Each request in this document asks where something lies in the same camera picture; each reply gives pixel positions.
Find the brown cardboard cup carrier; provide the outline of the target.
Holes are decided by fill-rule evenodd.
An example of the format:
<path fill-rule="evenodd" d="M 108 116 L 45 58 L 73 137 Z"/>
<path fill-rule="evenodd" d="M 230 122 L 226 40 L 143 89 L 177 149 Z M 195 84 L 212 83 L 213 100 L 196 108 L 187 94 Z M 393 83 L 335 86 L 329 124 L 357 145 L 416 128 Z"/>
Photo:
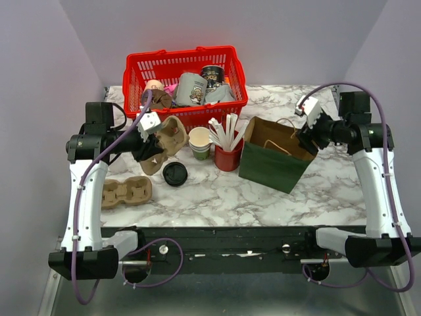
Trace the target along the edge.
<path fill-rule="evenodd" d="M 146 161 L 139 163 L 142 171 L 148 176 L 158 172 L 162 164 L 169 157 L 175 156 L 189 141 L 189 136 L 183 123 L 176 116 L 169 116 L 164 120 L 163 128 L 156 133 L 156 137 L 158 139 L 158 145 L 163 149 L 163 152 L 155 154 Z"/>

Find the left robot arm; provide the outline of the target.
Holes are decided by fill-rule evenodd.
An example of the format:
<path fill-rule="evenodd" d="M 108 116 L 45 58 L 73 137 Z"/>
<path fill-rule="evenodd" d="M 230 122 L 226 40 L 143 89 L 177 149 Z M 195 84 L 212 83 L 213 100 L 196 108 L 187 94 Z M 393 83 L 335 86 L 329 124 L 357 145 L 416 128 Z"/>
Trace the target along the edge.
<path fill-rule="evenodd" d="M 137 228 L 103 239 L 103 184 L 111 155 L 131 153 L 136 161 L 144 161 L 162 153 L 155 137 L 162 123 L 158 114 L 144 110 L 126 131 L 116 131 L 113 108 L 113 103 L 86 103 L 84 129 L 66 144 L 71 179 L 68 220 L 61 248 L 49 254 L 48 264 L 67 280 L 112 279 L 124 256 L 138 260 L 145 255 Z"/>

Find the brown paper bag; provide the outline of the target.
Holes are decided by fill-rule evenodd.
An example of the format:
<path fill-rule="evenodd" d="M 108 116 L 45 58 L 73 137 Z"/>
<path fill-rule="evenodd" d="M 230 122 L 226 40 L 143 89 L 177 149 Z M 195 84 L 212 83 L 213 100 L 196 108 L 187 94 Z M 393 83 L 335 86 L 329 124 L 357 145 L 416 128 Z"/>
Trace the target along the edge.
<path fill-rule="evenodd" d="M 300 147 L 298 131 L 288 118 L 273 122 L 253 117 L 244 134 L 239 176 L 291 193 L 316 158 Z"/>

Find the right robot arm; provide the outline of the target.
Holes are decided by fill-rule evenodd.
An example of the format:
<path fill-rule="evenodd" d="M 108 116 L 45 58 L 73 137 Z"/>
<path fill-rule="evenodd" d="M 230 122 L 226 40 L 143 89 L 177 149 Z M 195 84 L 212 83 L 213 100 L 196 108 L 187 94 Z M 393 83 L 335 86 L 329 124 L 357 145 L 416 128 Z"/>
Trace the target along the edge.
<path fill-rule="evenodd" d="M 299 145 L 315 155 L 330 143 L 345 144 L 362 187 L 366 207 L 364 234 L 339 228 L 318 228 L 303 240 L 303 251 L 319 257 L 326 250 L 344 255 L 353 267 L 396 266 L 420 253 L 420 238 L 407 223 L 393 177 L 394 143 L 389 126 L 372 122 L 370 96 L 345 92 L 334 120 L 314 97 L 302 96 L 295 114 L 306 122 Z"/>

